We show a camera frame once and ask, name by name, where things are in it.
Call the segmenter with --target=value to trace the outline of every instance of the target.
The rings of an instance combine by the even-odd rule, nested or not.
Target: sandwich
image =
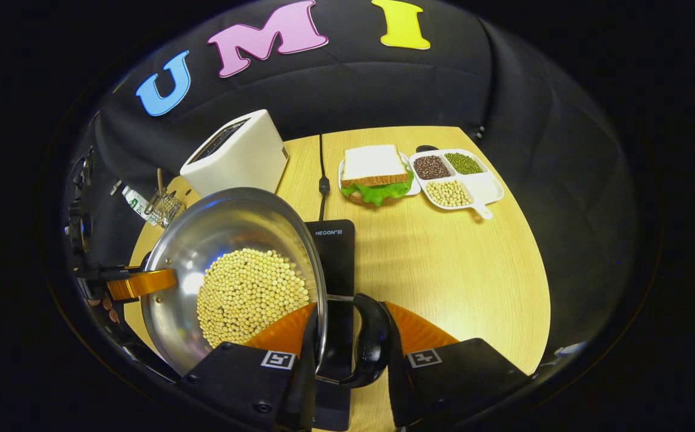
[[[345,150],[340,191],[353,202],[382,205],[411,189],[413,174],[395,145],[367,145]]]

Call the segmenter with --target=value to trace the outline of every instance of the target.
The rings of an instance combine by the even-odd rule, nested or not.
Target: white toaster
[[[219,128],[179,174],[201,197],[240,187],[275,193],[288,158],[268,110],[255,110]]]

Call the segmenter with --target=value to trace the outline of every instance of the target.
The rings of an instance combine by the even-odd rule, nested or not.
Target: wooden table
[[[418,145],[463,148],[479,156],[505,188],[489,205],[494,219],[472,209],[444,211],[424,192],[375,208],[340,194],[337,167],[346,148],[395,144],[407,156]],[[290,159],[278,194],[304,221],[320,208],[318,137],[284,143]],[[550,330],[550,295],[540,252],[518,203],[484,154],[459,128],[397,127],[323,135],[323,163],[332,191],[324,219],[350,219],[356,229],[355,291],[416,312],[460,341],[480,337],[525,374],[537,368]],[[182,178],[169,190],[188,205],[199,197]],[[131,255],[139,265],[163,232],[146,224]],[[126,304],[125,319],[150,347],[139,303]],[[388,375],[352,391],[351,431],[391,431]]]

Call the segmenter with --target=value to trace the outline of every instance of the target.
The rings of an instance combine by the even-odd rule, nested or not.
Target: letter m
[[[314,4],[315,1],[306,0],[281,6],[273,11],[262,30],[236,24],[211,36],[208,43],[216,44],[222,60],[219,77],[234,76],[248,68],[251,61],[241,57],[239,49],[259,60],[266,60],[278,35],[281,35],[278,54],[292,54],[325,46],[329,39],[318,34],[310,16],[310,8]]]

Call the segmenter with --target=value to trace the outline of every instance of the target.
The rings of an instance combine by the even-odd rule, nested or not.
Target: power cord
[[[318,181],[318,191],[320,192],[320,214],[318,221],[323,222],[323,208],[326,206],[326,195],[329,194],[329,179],[326,177],[326,170],[323,169],[323,135],[318,135],[318,153],[320,153],[320,180]]]

